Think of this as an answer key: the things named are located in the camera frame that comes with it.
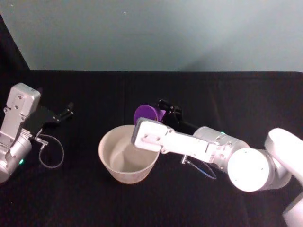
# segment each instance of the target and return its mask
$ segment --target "purple object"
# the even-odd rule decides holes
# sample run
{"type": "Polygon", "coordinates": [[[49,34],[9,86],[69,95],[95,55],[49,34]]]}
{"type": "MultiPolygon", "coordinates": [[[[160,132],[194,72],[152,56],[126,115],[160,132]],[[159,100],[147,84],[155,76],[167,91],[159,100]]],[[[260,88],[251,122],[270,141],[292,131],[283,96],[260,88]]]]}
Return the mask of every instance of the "purple object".
{"type": "Polygon", "coordinates": [[[147,119],[160,122],[162,121],[165,113],[165,110],[161,110],[150,105],[141,105],[134,112],[134,124],[137,124],[137,121],[140,117],[145,117],[147,119]]]}

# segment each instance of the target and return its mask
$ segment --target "white bowl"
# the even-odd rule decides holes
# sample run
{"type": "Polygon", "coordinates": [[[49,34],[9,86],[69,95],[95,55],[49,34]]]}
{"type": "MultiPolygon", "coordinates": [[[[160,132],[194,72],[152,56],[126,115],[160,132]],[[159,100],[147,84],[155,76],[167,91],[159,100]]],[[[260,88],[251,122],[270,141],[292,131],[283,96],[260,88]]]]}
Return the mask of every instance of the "white bowl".
{"type": "Polygon", "coordinates": [[[142,181],[151,171],[159,152],[136,148],[131,143],[134,125],[109,131],[99,143],[99,157],[110,174],[122,183],[142,181]]]}

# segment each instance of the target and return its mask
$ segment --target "black fabric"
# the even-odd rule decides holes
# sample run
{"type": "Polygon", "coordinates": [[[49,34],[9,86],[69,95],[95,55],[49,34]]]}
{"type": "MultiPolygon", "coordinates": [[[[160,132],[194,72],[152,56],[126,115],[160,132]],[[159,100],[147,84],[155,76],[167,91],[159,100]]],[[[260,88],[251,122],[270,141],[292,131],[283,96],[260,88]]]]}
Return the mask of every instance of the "black fabric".
{"type": "Polygon", "coordinates": [[[0,15],[0,72],[29,70],[0,15]]]}
{"type": "Polygon", "coordinates": [[[205,226],[283,227],[282,212],[301,191],[245,193],[216,171],[210,180],[160,155],[148,177],[118,183],[102,165],[98,144],[114,127],[133,124],[135,109],[165,98],[182,107],[189,123],[221,130],[263,148],[281,127],[303,138],[300,73],[28,72],[6,74],[0,103],[12,85],[43,87],[41,104],[59,113],[74,102],[75,115],[57,129],[65,161],[57,170],[39,165],[34,147],[0,186],[0,226],[205,226]]]}

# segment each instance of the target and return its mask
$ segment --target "gray wall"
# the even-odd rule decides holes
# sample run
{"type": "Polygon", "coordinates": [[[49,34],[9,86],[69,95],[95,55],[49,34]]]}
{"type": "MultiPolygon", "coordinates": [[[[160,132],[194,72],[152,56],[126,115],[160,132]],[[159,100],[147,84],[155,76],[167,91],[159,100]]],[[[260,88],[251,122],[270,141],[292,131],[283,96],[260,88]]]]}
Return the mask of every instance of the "gray wall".
{"type": "Polygon", "coordinates": [[[303,71],[302,0],[0,0],[33,70],[303,71]]]}

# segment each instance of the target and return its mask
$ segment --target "black tablecloth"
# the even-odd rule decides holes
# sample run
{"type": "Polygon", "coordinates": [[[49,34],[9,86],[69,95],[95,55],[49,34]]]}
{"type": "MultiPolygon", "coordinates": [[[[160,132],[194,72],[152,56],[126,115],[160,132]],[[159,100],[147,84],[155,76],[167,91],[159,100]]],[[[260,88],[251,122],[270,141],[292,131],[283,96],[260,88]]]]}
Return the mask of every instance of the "black tablecloth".
{"type": "Polygon", "coordinates": [[[184,119],[224,131],[263,148],[281,127],[303,138],[300,73],[43,72],[1,77],[0,103],[23,82],[43,87],[40,104],[59,113],[73,101],[75,115],[54,135],[65,148],[62,167],[48,170],[33,148],[9,181],[0,185],[0,226],[285,226],[282,212],[299,194],[295,179],[283,189],[245,193],[226,174],[212,181],[160,155],[135,185],[114,180],[98,157],[98,144],[114,127],[133,124],[141,104],[165,98],[184,119]]]}

